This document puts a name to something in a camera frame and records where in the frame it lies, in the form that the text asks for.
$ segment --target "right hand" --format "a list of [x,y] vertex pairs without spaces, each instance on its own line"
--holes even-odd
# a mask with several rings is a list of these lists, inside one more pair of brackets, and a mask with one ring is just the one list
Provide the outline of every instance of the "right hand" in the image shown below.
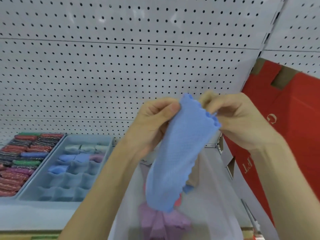
[[260,149],[281,138],[244,93],[207,91],[199,102],[209,113],[217,112],[221,132],[244,149]]

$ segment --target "blue sock bundle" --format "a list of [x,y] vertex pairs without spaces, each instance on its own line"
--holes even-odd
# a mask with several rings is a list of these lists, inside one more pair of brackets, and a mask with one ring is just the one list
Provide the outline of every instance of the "blue sock bundle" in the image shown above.
[[190,94],[183,95],[180,105],[146,180],[146,201],[158,211],[173,209],[198,154],[221,126]]

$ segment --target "light blue organizer tray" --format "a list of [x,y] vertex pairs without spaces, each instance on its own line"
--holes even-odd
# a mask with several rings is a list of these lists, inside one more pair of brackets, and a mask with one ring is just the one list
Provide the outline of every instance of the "light blue organizer tray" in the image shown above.
[[[39,134],[50,134],[51,132],[39,132]],[[52,155],[52,153],[54,152],[55,149],[58,148],[58,146],[60,145],[60,143],[64,140],[64,138],[66,137],[66,134],[63,135],[63,137],[61,137],[60,141],[58,141],[58,143],[54,146],[54,148],[49,152],[49,154],[45,157],[45,159],[41,162],[41,164],[37,167],[37,169],[33,172],[33,174],[28,178],[28,180],[24,183],[24,185],[21,187],[21,189],[19,189],[19,191],[11,197],[4,197],[4,196],[0,196],[0,200],[1,201],[6,201],[6,200],[12,200],[12,199],[16,199],[18,198],[18,196],[23,192],[23,190],[26,188],[26,186],[28,185],[28,183],[30,183],[32,181],[32,179],[37,175],[38,171],[41,169],[41,167],[46,163],[46,161],[48,160],[48,158]]]
[[[98,177],[103,165],[112,151],[113,138],[104,135],[68,135],[51,154],[38,173],[27,184],[18,196],[19,201],[47,202],[82,202]],[[108,146],[101,163],[88,162],[63,162],[59,156],[70,154],[65,152],[68,145],[96,144]],[[65,173],[53,174],[48,172],[52,165],[69,165]]]

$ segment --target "red cardboard box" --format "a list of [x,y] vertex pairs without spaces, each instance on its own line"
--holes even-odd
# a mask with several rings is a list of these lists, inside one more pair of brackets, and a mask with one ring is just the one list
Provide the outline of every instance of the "red cardboard box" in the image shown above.
[[[260,58],[254,65],[242,92],[286,139],[302,173],[320,199],[320,80]],[[273,223],[266,196],[249,152],[227,137],[224,138],[245,182]],[[254,217],[259,223],[264,221],[255,215]]]

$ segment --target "forearm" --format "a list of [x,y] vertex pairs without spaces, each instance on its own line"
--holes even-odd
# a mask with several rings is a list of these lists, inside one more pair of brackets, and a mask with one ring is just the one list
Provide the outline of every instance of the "forearm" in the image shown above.
[[250,153],[280,239],[319,238],[320,203],[285,140]]
[[120,141],[59,240],[107,239],[137,165],[133,148]]

